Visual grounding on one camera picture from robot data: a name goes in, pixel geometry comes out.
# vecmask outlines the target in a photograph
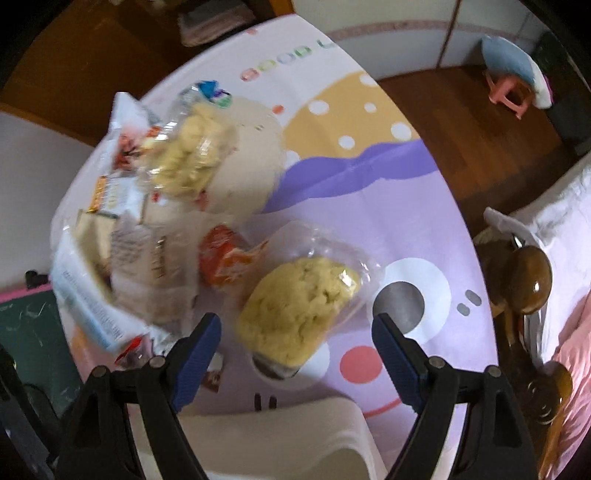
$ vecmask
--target screw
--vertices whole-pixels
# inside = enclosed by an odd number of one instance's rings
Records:
[[[501,376],[502,372],[499,367],[496,367],[495,365],[491,365],[491,366],[487,367],[486,373],[488,373],[492,377],[499,378]]]
[[[107,373],[107,367],[104,365],[99,365],[98,367],[94,367],[92,369],[92,376],[96,378],[103,377]]]
[[[166,363],[166,359],[162,355],[154,356],[150,359],[150,366],[152,368],[162,368]]]
[[[445,367],[445,360],[440,356],[430,356],[429,365],[435,368],[443,368]]]

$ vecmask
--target wooden chair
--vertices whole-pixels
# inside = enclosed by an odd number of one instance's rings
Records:
[[[563,407],[573,391],[568,370],[558,362],[537,369],[523,341],[525,315],[540,310],[550,295],[550,262],[539,248],[506,240],[477,245],[476,253],[491,301],[499,366],[524,413],[542,479],[557,457]]]

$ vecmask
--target white wall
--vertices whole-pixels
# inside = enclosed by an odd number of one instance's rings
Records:
[[[293,0],[376,79],[434,69],[459,0]],[[546,26],[519,0],[462,0],[441,67],[482,63],[480,39],[500,35],[531,52]]]
[[[433,69],[456,0],[293,0],[372,77]]]
[[[51,218],[92,147],[0,112],[0,290],[50,268]]]

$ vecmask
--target pastel tablecloth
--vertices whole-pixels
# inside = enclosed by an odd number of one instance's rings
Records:
[[[277,408],[334,395],[362,409],[390,467],[414,422],[383,369],[370,334],[372,309],[387,310],[428,355],[482,371],[497,362],[491,313],[480,267],[455,201],[417,132],[377,83],[340,47],[296,15],[240,33],[187,63],[143,103],[164,116],[181,90],[216,79],[233,95],[272,109],[283,128],[287,171],[250,239],[290,219],[334,229],[385,266],[375,302],[333,335],[295,377],[267,378],[226,329],[225,366],[217,394],[201,389],[191,407],[201,414]],[[64,197],[52,244],[64,218],[89,204],[98,176],[89,158]],[[203,294],[198,312],[219,312],[219,296]],[[76,328],[64,325],[71,340]],[[76,345],[77,363],[103,361]],[[85,358],[80,359],[80,351]],[[450,438],[457,444],[462,419]]]

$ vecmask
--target pink bedsheet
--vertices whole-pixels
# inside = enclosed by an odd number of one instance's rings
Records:
[[[591,295],[587,296],[579,325],[554,355],[573,377],[573,394],[558,441],[561,455],[550,478],[554,479],[581,445],[591,427]]]

